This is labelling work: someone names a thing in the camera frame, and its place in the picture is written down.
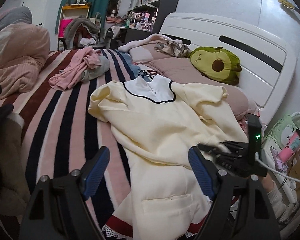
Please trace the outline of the person's right hand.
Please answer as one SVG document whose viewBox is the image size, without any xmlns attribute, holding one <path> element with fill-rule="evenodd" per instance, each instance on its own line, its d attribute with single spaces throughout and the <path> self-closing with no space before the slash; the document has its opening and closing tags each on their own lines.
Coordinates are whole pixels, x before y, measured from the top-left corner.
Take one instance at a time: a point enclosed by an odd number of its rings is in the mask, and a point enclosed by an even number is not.
<svg viewBox="0 0 300 240">
<path fill-rule="evenodd" d="M 259 177 L 261 184 L 267 193 L 271 192 L 275 186 L 271 176 L 267 174 L 265 177 Z"/>
</svg>

